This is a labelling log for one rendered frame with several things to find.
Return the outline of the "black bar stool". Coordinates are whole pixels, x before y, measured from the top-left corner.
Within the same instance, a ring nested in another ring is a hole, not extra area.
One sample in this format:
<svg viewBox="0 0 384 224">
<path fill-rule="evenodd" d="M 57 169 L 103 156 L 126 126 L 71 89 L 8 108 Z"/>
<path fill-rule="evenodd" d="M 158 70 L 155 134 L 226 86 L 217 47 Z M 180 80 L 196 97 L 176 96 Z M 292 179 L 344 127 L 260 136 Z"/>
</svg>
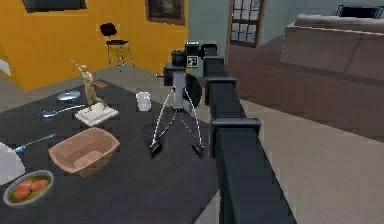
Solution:
<svg viewBox="0 0 384 224">
<path fill-rule="evenodd" d="M 135 68 L 134 59 L 130 50 L 129 40 L 116 39 L 118 34 L 116 26 L 111 23 L 104 23 L 99 26 L 101 34 L 107 38 L 105 44 L 107 46 L 108 64 L 110 66 L 131 65 Z"/>
</svg>

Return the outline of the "white round dome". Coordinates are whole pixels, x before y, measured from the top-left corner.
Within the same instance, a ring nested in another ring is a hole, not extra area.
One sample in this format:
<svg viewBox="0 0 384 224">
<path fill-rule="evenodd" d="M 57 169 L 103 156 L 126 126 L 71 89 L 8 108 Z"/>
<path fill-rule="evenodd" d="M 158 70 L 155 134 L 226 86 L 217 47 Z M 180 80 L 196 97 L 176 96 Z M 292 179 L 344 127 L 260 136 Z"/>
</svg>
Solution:
<svg viewBox="0 0 384 224">
<path fill-rule="evenodd" d="M 25 166 L 17 153 L 0 142 L 0 185 L 25 174 Z"/>
</svg>

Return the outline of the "dark framed picture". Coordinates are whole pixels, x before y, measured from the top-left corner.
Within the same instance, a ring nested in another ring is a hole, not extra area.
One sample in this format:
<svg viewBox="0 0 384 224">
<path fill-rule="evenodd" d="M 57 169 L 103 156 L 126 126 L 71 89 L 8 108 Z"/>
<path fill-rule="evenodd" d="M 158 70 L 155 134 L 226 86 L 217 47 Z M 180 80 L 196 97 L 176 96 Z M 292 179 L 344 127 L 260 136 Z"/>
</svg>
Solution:
<svg viewBox="0 0 384 224">
<path fill-rule="evenodd" d="M 22 0 L 28 13 L 86 9 L 85 0 Z"/>
</svg>

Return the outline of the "black round bowl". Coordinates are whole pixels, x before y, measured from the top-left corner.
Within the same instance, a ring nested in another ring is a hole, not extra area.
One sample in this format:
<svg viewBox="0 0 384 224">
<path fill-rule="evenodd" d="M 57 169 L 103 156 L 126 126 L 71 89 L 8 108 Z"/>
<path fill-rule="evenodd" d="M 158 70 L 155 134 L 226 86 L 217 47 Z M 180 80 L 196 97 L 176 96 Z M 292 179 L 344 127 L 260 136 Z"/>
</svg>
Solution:
<svg viewBox="0 0 384 224">
<path fill-rule="evenodd" d="M 156 127 L 157 127 L 156 121 L 150 121 L 145 123 L 140 129 L 142 137 L 144 139 L 152 140 L 155 135 Z"/>
</svg>

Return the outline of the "grey bowl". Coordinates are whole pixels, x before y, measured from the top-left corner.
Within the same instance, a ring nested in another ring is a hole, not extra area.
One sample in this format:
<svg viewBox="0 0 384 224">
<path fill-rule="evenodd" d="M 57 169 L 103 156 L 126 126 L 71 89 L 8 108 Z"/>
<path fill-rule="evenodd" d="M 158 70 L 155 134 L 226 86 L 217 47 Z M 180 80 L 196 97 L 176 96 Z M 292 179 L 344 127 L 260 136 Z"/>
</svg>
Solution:
<svg viewBox="0 0 384 224">
<path fill-rule="evenodd" d="M 31 188 L 31 184 L 38 180 L 48 180 L 49 185 L 40 191 L 33 192 L 31 195 L 24 199 L 24 200 L 17 200 L 13 192 L 16 187 L 20 185 L 27 185 Z M 33 207 L 37 204 L 41 203 L 43 200 L 45 200 L 51 193 L 51 190 L 53 189 L 55 182 L 55 178 L 53 174 L 48 170 L 38 170 L 31 173 L 28 173 L 26 175 L 21 176 L 17 180 L 15 180 L 4 192 L 3 194 L 3 201 L 4 203 L 13 208 L 27 208 L 27 207 Z"/>
</svg>

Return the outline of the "brown framed picture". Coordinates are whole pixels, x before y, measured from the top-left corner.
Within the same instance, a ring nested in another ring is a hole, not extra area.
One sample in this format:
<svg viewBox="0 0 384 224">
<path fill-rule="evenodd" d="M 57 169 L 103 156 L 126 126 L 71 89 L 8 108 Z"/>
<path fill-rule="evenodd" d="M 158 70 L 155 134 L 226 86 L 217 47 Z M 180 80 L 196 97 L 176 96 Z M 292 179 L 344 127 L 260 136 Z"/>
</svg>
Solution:
<svg viewBox="0 0 384 224">
<path fill-rule="evenodd" d="M 145 0 L 149 22 L 185 25 L 185 0 Z"/>
</svg>

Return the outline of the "brown framed window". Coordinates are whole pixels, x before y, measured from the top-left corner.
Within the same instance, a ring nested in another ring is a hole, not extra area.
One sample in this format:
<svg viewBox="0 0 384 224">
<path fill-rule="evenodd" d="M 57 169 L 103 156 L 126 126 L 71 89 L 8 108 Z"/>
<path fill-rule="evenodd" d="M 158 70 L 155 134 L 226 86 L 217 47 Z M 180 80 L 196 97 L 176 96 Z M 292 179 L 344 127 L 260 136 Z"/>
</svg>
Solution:
<svg viewBox="0 0 384 224">
<path fill-rule="evenodd" d="M 229 43 L 257 48 L 260 45 L 266 0 L 230 0 Z"/>
</svg>

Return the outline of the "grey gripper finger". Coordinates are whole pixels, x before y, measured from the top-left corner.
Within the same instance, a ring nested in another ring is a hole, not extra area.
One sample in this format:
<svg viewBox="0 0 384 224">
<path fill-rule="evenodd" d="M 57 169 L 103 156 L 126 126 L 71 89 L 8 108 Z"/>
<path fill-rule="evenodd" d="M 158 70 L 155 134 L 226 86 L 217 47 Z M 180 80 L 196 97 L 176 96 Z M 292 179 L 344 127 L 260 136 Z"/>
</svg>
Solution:
<svg viewBox="0 0 384 224">
<path fill-rule="evenodd" d="M 185 95 L 186 95 L 186 97 L 188 99 L 188 102 L 189 102 L 189 111 L 194 116 L 195 121 L 196 121 L 197 134 L 194 135 L 192 130 L 188 127 L 188 125 L 186 123 L 184 123 L 184 126 L 190 132 L 192 137 L 196 140 L 196 143 L 191 145 L 193 151 L 196 153 L 196 155 L 199 158 L 202 158 L 203 157 L 203 152 L 204 152 L 204 146 L 202 144 L 200 125 L 199 125 L 199 120 L 198 120 L 198 117 L 197 117 L 196 109 L 195 109 L 195 106 L 193 104 L 193 101 L 192 101 L 192 99 L 191 99 L 187 89 L 184 89 L 184 93 L 185 93 Z"/>
<path fill-rule="evenodd" d="M 151 153 L 152 157 L 155 157 L 155 155 L 161 151 L 161 148 L 162 148 L 161 138 L 168 131 L 169 127 L 172 124 L 172 122 L 170 122 L 169 125 L 165 126 L 164 128 L 162 128 L 160 125 L 162 118 L 163 118 L 163 115 L 164 115 L 165 108 L 168 104 L 168 101 L 173 95 L 174 95 L 174 90 L 171 89 L 170 92 L 168 93 L 167 97 L 165 98 L 165 100 L 162 104 L 161 110 L 159 112 L 159 116 L 157 118 L 155 130 L 153 133 L 152 143 L 149 146 L 150 153 Z"/>
</svg>

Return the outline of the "white cup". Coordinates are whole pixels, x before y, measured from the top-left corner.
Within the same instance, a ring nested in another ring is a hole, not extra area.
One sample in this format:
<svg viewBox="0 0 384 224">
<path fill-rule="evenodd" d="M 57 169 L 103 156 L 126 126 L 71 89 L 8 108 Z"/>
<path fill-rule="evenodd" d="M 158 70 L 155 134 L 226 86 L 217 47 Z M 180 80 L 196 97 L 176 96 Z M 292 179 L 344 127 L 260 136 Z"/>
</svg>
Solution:
<svg viewBox="0 0 384 224">
<path fill-rule="evenodd" d="M 151 98 L 149 92 L 138 92 L 136 94 L 138 110 L 145 112 L 151 109 Z"/>
</svg>

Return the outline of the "orange round fruit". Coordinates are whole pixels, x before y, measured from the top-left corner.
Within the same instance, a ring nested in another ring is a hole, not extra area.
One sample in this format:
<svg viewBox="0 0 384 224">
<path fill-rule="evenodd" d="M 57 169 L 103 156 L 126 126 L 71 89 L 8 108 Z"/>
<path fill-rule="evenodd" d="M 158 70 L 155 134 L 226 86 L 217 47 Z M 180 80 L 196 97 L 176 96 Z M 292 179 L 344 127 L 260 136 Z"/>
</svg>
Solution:
<svg viewBox="0 0 384 224">
<path fill-rule="evenodd" d="M 48 180 L 38 180 L 38 181 L 35 181 L 31 184 L 31 190 L 33 192 L 37 192 L 37 191 L 45 189 L 48 185 L 49 185 Z"/>
<path fill-rule="evenodd" d="M 32 193 L 32 190 L 27 185 L 20 185 L 15 188 L 13 195 L 17 200 L 24 200 L 28 198 Z"/>
</svg>

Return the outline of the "pink oval tub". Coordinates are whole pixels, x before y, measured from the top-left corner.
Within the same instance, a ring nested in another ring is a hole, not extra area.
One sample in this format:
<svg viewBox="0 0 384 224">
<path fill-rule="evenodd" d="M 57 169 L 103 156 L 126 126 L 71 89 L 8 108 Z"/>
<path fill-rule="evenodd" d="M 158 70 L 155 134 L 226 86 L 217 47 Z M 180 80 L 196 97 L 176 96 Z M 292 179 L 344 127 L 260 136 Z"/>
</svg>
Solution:
<svg viewBox="0 0 384 224">
<path fill-rule="evenodd" d="M 119 145 L 111 133 L 93 127 L 54 145 L 48 153 L 62 170 L 87 177 L 104 167 Z"/>
</svg>

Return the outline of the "gold statue on white base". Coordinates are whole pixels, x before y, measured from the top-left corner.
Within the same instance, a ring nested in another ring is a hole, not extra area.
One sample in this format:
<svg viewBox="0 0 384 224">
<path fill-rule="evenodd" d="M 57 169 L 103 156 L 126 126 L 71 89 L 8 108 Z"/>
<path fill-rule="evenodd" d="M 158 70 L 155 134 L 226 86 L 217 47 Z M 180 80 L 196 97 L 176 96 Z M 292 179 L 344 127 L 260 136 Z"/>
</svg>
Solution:
<svg viewBox="0 0 384 224">
<path fill-rule="evenodd" d="M 93 74 L 88 71 L 87 65 L 79 66 L 74 60 L 72 63 L 79 69 L 84 83 L 84 93 L 87 100 L 87 107 L 78 111 L 75 117 L 89 127 L 96 126 L 119 114 L 116 109 L 110 107 L 97 93 L 96 88 L 106 89 L 107 85 L 95 81 Z"/>
</svg>

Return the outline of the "grey round plate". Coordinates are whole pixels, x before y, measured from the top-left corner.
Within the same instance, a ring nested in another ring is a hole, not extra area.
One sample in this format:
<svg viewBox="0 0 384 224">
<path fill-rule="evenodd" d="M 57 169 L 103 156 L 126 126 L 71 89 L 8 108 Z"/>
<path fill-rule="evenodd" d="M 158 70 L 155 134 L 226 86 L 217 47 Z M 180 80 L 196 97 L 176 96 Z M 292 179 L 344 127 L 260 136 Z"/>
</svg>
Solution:
<svg viewBox="0 0 384 224">
<path fill-rule="evenodd" d="M 76 100 L 81 93 L 78 90 L 67 90 L 57 95 L 58 101 L 73 101 Z"/>
</svg>

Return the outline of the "white round object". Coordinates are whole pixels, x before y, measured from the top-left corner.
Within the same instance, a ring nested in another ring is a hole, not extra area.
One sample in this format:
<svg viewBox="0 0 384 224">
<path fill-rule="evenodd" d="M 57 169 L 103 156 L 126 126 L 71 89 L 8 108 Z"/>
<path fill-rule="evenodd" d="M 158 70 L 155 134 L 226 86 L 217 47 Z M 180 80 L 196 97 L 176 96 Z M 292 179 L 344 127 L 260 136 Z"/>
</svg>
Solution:
<svg viewBox="0 0 384 224">
<path fill-rule="evenodd" d="M 8 76 L 11 75 L 9 64 L 2 59 L 0 59 L 0 70 L 3 71 Z"/>
</svg>

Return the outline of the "brown sofa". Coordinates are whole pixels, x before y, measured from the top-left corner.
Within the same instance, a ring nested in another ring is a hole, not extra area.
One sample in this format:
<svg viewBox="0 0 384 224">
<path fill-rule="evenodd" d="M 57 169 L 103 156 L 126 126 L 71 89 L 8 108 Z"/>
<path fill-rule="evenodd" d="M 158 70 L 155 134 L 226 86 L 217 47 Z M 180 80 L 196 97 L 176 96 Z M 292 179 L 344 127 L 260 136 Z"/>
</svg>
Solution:
<svg viewBox="0 0 384 224">
<path fill-rule="evenodd" d="M 299 14 L 285 28 L 281 61 L 384 81 L 384 19 Z"/>
</svg>

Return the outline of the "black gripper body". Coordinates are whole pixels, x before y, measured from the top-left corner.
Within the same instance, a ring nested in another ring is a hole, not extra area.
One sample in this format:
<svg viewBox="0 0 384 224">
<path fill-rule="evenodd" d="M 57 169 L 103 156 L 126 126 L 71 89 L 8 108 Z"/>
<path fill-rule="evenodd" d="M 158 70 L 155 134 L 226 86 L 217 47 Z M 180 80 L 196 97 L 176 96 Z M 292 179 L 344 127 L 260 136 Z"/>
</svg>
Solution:
<svg viewBox="0 0 384 224">
<path fill-rule="evenodd" d="M 198 78 L 186 71 L 198 66 L 198 54 L 187 50 L 173 50 L 171 61 L 163 68 L 163 84 L 171 87 L 175 110 L 181 110 L 184 102 L 189 102 L 189 110 L 195 109 L 202 97 L 202 87 Z"/>
</svg>

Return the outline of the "silver ladle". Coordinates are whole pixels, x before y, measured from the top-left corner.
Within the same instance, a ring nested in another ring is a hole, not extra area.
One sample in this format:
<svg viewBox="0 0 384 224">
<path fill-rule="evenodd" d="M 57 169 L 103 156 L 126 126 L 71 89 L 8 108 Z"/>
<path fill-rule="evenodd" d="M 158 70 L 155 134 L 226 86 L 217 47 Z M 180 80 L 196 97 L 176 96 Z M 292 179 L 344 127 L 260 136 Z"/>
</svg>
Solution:
<svg viewBox="0 0 384 224">
<path fill-rule="evenodd" d="M 50 121 L 50 120 L 54 120 L 59 113 L 76 109 L 76 108 L 82 108 L 82 105 L 71 106 L 58 111 L 42 111 L 39 113 L 39 117 L 44 121 Z"/>
</svg>

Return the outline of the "black television set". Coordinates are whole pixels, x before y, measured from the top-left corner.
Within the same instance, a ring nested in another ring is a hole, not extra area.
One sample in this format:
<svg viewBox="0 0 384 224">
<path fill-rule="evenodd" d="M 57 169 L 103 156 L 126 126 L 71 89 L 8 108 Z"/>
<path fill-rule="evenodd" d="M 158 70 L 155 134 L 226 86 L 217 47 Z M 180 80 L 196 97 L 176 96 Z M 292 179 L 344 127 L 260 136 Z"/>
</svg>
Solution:
<svg viewBox="0 0 384 224">
<path fill-rule="evenodd" d="M 336 15 L 339 17 L 379 19 L 383 12 L 384 6 L 339 5 Z"/>
</svg>

